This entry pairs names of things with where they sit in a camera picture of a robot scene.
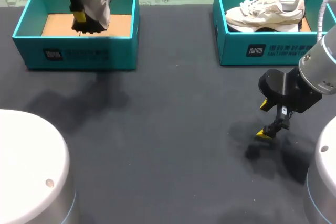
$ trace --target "teal shoe box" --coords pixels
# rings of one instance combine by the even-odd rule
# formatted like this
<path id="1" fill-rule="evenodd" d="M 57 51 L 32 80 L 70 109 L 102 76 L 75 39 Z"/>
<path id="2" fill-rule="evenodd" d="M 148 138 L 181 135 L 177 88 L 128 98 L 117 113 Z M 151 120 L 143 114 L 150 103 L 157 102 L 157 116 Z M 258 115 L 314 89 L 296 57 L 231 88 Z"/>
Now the teal shoe box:
<path id="1" fill-rule="evenodd" d="M 323 0 L 304 0 L 311 32 L 229 32 L 224 12 L 244 0 L 214 0 L 213 21 L 221 65 L 296 65 L 317 41 L 318 14 Z M 328 5 L 323 34 L 335 24 Z"/>
<path id="2" fill-rule="evenodd" d="M 137 67 L 138 0 L 112 0 L 111 14 L 131 15 L 128 37 L 44 37 L 48 14 L 71 14 L 70 0 L 29 0 L 13 41 L 30 70 L 133 70 Z"/>

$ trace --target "white cylinder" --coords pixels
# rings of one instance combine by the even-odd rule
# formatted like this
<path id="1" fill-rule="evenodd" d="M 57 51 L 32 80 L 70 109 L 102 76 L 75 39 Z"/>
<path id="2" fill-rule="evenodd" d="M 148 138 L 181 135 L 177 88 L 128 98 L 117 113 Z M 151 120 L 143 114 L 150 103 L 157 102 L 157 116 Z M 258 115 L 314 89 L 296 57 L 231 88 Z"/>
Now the white cylinder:
<path id="1" fill-rule="evenodd" d="M 78 224 L 67 145 L 46 120 L 0 110 L 0 224 Z"/>
<path id="2" fill-rule="evenodd" d="M 322 131 L 304 189 L 304 209 L 311 224 L 336 222 L 336 118 Z"/>
<path id="3" fill-rule="evenodd" d="M 322 94 L 336 93 L 336 26 L 300 59 L 299 70 L 305 82 Z"/>

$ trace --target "box logo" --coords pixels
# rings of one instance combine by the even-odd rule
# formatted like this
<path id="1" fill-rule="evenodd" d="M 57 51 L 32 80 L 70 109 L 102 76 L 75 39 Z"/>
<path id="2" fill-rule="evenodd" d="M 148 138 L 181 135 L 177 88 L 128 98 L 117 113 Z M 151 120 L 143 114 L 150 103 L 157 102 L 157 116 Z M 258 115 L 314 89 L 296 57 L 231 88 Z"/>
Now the box logo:
<path id="1" fill-rule="evenodd" d="M 247 48 L 247 57 L 261 57 L 264 55 L 266 44 L 250 44 Z"/>
<path id="2" fill-rule="evenodd" d="M 54 48 L 43 49 L 44 55 L 47 60 L 60 61 L 63 60 L 60 50 Z"/>

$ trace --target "sneaker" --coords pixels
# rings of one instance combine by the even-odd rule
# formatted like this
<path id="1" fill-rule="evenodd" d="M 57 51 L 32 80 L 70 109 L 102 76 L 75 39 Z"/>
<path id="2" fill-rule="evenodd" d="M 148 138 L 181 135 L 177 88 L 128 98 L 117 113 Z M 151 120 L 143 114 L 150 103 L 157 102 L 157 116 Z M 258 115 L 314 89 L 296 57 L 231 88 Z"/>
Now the sneaker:
<path id="1" fill-rule="evenodd" d="M 73 21 L 72 29 L 82 33 L 100 33 L 107 30 L 110 22 L 111 0 L 81 0 L 86 22 Z"/>
<path id="2" fill-rule="evenodd" d="M 262 28 L 298 32 L 304 17 L 305 0 L 245 0 L 225 13 L 233 31 L 255 32 Z"/>

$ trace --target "black table surface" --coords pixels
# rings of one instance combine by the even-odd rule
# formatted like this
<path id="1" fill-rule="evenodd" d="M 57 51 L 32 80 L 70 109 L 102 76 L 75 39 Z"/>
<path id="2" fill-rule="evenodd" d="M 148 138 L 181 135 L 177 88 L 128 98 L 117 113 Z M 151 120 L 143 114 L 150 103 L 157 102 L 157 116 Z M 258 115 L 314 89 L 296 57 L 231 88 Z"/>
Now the black table surface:
<path id="1" fill-rule="evenodd" d="M 306 223 L 302 183 L 335 96 L 251 161 L 275 117 L 259 110 L 269 67 L 219 65 L 211 6 L 142 6 L 138 68 L 111 73 L 27 71 L 11 38 L 21 12 L 0 8 L 0 108 L 62 133 L 82 223 Z"/>

